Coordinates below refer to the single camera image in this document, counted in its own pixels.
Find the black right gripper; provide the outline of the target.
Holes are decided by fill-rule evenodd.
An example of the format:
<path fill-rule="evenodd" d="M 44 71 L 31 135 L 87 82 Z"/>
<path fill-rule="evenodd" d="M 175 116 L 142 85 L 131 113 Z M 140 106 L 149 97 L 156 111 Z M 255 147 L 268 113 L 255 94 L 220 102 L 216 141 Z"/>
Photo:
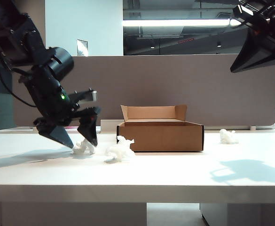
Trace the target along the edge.
<path fill-rule="evenodd" d="M 241 0 L 233 18 L 247 26 L 245 43 L 230 67 L 232 73 L 275 65 L 275 0 Z"/>

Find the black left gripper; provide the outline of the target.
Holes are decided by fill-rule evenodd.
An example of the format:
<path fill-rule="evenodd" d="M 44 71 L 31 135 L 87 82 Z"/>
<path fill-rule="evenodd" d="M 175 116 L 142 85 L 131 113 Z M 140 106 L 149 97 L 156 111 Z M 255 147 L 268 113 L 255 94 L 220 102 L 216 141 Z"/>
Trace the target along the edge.
<path fill-rule="evenodd" d="M 69 148 L 73 148 L 73 142 L 63 126 L 71 123 L 78 104 L 70 99 L 60 81 L 73 67 L 73 63 L 49 63 L 18 71 L 21 74 L 19 82 L 25 85 L 42 115 L 33 121 L 38 133 Z M 88 107 L 78 112 L 78 132 L 93 146 L 98 145 L 96 121 L 100 111 L 100 107 Z"/>

